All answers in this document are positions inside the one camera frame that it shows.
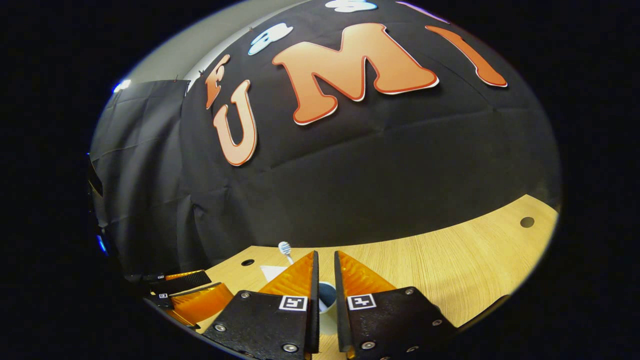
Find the orange soft finger pad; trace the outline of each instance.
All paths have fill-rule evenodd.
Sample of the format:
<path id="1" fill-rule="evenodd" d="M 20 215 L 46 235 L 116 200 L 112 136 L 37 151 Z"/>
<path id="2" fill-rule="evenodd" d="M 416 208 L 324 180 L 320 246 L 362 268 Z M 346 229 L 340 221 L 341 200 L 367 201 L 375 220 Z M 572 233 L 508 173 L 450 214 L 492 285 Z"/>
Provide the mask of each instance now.
<path id="1" fill-rule="evenodd" d="M 351 256 L 338 251 L 345 296 L 379 293 L 396 287 Z"/>
<path id="2" fill-rule="evenodd" d="M 177 279 L 179 277 L 183 277 L 183 276 L 187 276 L 187 275 L 191 275 L 191 274 L 195 274 L 197 272 L 201 272 L 202 270 L 196 270 L 196 271 L 190 271 L 190 272 L 183 272 L 181 274 L 173 274 L 173 275 L 167 275 L 164 277 L 165 280 L 172 280 L 172 279 Z"/>
<path id="3" fill-rule="evenodd" d="M 222 311 L 233 298 L 223 283 L 171 297 L 173 310 L 167 313 L 184 325 L 194 326 Z"/>
<path id="4" fill-rule="evenodd" d="M 258 292 L 283 296 L 311 296 L 313 264 L 314 252 L 312 251 L 304 258 L 291 264 Z"/>

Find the black fabric backdrop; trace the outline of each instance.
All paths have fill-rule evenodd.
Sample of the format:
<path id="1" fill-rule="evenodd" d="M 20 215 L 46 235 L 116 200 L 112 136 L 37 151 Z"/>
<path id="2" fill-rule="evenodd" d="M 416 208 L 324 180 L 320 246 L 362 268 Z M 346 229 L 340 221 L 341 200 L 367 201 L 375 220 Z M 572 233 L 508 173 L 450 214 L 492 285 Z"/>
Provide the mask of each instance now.
<path id="1" fill-rule="evenodd" d="M 524 194 L 559 209 L 557 149 L 550 124 L 523 79 L 482 41 L 393 1 L 339 13 L 310 1 L 234 42 L 186 82 L 132 85 L 102 114 L 91 158 L 105 184 L 101 226 L 113 235 L 127 273 L 215 265 L 250 245 L 313 247 L 390 240 L 458 224 Z M 280 22 L 290 34 L 248 56 L 250 42 Z M 399 95 L 377 92 L 366 63 L 365 98 L 354 102 L 319 79 L 338 110 L 308 126 L 280 51 L 307 41 L 338 50 L 342 30 L 379 22 L 440 79 Z M 508 81 L 484 84 L 467 58 L 425 25 L 461 35 Z M 207 110 L 205 79 L 230 55 L 221 92 Z M 245 79 L 258 144 L 240 167 L 224 158 L 213 115 Z"/>

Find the letter m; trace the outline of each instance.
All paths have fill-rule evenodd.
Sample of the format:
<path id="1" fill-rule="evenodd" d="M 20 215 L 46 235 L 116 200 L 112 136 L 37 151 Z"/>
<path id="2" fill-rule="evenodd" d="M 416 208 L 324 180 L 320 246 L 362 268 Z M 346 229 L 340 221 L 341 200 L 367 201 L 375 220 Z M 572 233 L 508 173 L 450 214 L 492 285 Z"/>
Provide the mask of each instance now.
<path id="1" fill-rule="evenodd" d="M 322 93 L 316 77 L 351 100 L 361 101 L 365 92 L 365 59 L 378 75 L 373 86 L 383 94 L 395 95 L 438 84 L 436 74 L 421 67 L 387 34 L 386 28 L 376 23 L 348 26 L 342 31 L 339 51 L 300 42 L 273 58 L 273 65 L 283 65 L 291 80 L 298 100 L 293 120 L 298 125 L 327 117 L 338 108 L 338 100 Z"/>

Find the bolt head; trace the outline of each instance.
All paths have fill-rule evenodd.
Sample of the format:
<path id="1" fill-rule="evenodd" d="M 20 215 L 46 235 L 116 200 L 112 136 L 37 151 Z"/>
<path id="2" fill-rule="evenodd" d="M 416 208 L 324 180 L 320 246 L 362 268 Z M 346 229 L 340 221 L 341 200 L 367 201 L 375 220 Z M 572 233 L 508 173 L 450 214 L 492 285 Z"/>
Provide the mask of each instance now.
<path id="1" fill-rule="evenodd" d="M 285 344 L 282 347 L 282 350 L 284 350 L 286 352 L 296 352 L 296 351 L 298 351 L 298 347 L 296 345 L 293 345 L 293 344 Z"/>
<path id="2" fill-rule="evenodd" d="M 362 343 L 362 345 L 360 346 L 361 348 L 363 348 L 364 350 L 369 350 L 370 348 L 374 348 L 376 346 L 376 343 L 373 341 L 365 341 Z"/>

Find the orange letter with white outline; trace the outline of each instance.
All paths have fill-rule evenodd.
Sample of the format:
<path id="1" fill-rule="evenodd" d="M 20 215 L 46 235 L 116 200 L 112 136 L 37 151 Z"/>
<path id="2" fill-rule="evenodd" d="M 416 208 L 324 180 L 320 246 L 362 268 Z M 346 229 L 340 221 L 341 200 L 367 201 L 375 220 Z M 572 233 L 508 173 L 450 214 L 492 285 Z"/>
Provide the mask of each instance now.
<path id="1" fill-rule="evenodd" d="M 244 80 L 231 95 L 231 103 L 236 104 L 238 116 L 240 116 L 240 123 L 242 124 L 243 137 L 239 144 L 236 145 L 231 138 L 229 121 L 227 120 L 229 107 L 226 104 L 218 110 L 218 113 L 213 118 L 213 126 L 218 130 L 218 138 L 220 139 L 222 152 L 227 161 L 237 167 L 246 163 L 251 158 L 255 151 L 255 146 L 258 144 L 258 131 L 255 128 L 253 111 L 251 110 L 251 104 L 249 104 L 249 97 L 247 95 L 247 90 L 250 85 L 251 82 L 249 80 Z"/>
<path id="2" fill-rule="evenodd" d="M 225 68 L 222 65 L 229 61 L 229 57 L 229 55 L 224 55 L 205 81 L 207 85 L 207 104 L 205 107 L 207 109 L 211 107 L 220 93 L 221 87 L 218 82 L 225 75 Z M 251 82 L 249 80 L 244 80 L 231 94 L 231 103 L 236 104 L 240 124 L 242 125 L 243 138 L 239 144 L 234 142 L 229 130 L 229 121 L 227 120 L 229 107 L 223 105 L 213 118 L 213 126 L 218 131 L 222 153 L 233 166 L 240 166 L 246 163 L 253 155 L 258 144 L 258 131 L 255 127 L 255 119 L 253 118 L 253 111 L 247 94 L 250 85 Z"/>
<path id="3" fill-rule="evenodd" d="M 457 47 L 458 50 L 460 50 L 467 59 L 474 64 L 476 67 L 476 75 L 478 75 L 480 80 L 484 81 L 487 85 L 499 86 L 501 88 L 507 87 L 507 81 L 502 77 L 502 75 L 498 74 L 498 72 L 495 71 L 493 67 L 491 67 L 491 65 L 489 65 L 489 63 L 486 62 L 486 60 L 478 54 L 476 50 L 474 50 L 473 47 L 470 47 L 469 44 L 460 37 L 460 35 L 436 26 L 427 25 L 425 28 L 441 35 Z"/>
<path id="4" fill-rule="evenodd" d="M 296 124 L 310 124 L 338 108 L 338 100 L 322 93 L 316 77 L 351 100 L 361 101 L 365 95 L 365 59 L 378 75 L 373 83 L 375 89 L 383 94 L 395 95 L 438 84 L 436 74 L 421 67 L 387 34 L 386 28 L 377 23 L 348 26 L 342 31 L 339 51 L 300 42 L 273 58 L 274 65 L 286 69 L 296 93 Z"/>

